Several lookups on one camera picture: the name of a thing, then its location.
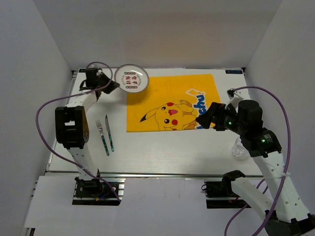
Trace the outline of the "round patterned plate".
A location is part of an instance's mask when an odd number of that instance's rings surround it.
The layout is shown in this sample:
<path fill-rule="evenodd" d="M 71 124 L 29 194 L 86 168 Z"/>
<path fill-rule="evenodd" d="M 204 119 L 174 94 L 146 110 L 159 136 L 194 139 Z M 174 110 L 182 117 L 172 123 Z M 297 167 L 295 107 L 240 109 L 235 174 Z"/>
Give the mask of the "round patterned plate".
<path fill-rule="evenodd" d="M 125 64 L 116 69 L 115 82 L 119 88 L 127 93 L 139 93 L 144 91 L 150 82 L 148 73 L 135 64 Z"/>

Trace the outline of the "yellow pikachu cloth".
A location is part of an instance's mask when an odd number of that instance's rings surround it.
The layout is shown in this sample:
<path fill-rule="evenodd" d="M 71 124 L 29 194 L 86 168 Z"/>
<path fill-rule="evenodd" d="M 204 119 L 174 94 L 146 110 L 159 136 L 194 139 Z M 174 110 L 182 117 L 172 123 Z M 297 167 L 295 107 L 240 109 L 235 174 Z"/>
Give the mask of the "yellow pikachu cloth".
<path fill-rule="evenodd" d="M 148 87 L 127 95 L 127 132 L 200 129 L 196 118 L 220 96 L 212 74 L 151 77 Z"/>

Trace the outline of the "clear plastic cup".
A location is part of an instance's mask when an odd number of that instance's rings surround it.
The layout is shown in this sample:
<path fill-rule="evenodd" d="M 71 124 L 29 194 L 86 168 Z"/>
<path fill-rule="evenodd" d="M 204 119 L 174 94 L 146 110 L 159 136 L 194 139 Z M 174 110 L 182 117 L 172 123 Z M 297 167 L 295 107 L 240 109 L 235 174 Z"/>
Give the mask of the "clear plastic cup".
<path fill-rule="evenodd" d="M 243 160 L 246 158 L 247 150 L 244 148 L 240 137 L 238 137 L 235 140 L 235 143 L 233 144 L 231 151 L 232 155 L 236 159 Z"/>

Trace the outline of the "knife with teal handle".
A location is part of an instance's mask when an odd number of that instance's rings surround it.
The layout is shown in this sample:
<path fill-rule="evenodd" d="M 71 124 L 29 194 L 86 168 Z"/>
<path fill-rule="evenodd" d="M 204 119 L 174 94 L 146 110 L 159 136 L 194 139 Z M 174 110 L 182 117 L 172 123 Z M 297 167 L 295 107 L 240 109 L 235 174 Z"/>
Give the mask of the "knife with teal handle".
<path fill-rule="evenodd" d="M 109 141 L 110 141 L 110 147 L 111 147 L 111 151 L 114 152 L 114 145 L 113 145 L 113 140 L 112 140 L 112 135 L 111 135 L 111 131 L 110 131 L 110 126 L 109 126 L 109 120 L 108 120 L 108 116 L 105 116 L 105 126 L 106 126 L 106 131 L 108 133 L 108 137 L 109 137 Z"/>

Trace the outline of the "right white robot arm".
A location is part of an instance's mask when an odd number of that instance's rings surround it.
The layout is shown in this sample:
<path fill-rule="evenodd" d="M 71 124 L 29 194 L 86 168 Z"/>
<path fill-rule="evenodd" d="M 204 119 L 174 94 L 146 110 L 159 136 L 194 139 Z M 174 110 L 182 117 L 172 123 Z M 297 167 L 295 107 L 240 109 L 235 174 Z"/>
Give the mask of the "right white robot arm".
<path fill-rule="evenodd" d="M 263 109 L 253 100 L 242 99 L 234 89 L 228 92 L 228 104 L 213 102 L 196 121 L 205 129 L 230 130 L 239 135 L 243 147 L 259 167 L 269 199 L 239 170 L 223 175 L 216 185 L 205 183 L 208 197 L 225 193 L 238 196 L 262 219 L 254 235 L 265 230 L 269 236 L 302 236 L 315 229 L 315 216 L 302 202 L 287 172 L 289 158 L 274 132 L 263 127 Z"/>

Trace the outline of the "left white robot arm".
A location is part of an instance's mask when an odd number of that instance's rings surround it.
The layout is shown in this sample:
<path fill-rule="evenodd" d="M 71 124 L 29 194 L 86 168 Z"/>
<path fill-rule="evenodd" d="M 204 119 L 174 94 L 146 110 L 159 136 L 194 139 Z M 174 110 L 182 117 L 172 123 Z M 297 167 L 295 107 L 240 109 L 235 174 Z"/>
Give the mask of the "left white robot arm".
<path fill-rule="evenodd" d="M 87 146 L 90 132 L 86 113 L 102 93 L 110 94 L 119 84 L 105 75 L 101 68 L 87 68 L 84 72 L 86 79 L 81 83 L 79 93 L 71 96 L 65 106 L 55 109 L 56 138 L 71 154 L 79 171 L 79 180 L 89 181 L 88 192 L 99 196 L 103 193 L 104 184 L 97 180 L 99 170 Z"/>

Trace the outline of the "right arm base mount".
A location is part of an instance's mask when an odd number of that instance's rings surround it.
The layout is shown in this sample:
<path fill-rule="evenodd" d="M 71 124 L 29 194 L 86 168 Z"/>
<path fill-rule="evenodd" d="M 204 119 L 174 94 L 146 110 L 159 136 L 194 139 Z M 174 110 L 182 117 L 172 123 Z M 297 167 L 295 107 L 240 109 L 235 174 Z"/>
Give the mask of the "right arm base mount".
<path fill-rule="evenodd" d="M 246 202 L 234 193 L 228 193 L 221 181 L 207 181 L 201 186 L 205 192 L 207 209 L 237 209 Z"/>

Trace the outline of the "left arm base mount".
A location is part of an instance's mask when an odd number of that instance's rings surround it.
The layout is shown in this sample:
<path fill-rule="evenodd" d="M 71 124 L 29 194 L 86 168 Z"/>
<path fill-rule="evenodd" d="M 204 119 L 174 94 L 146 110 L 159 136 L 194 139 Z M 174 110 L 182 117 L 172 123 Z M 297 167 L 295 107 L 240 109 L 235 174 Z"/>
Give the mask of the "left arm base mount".
<path fill-rule="evenodd" d="M 122 194 L 119 182 L 109 182 L 109 185 L 98 179 L 83 180 L 75 178 L 72 205 L 75 206 L 118 206 Z"/>

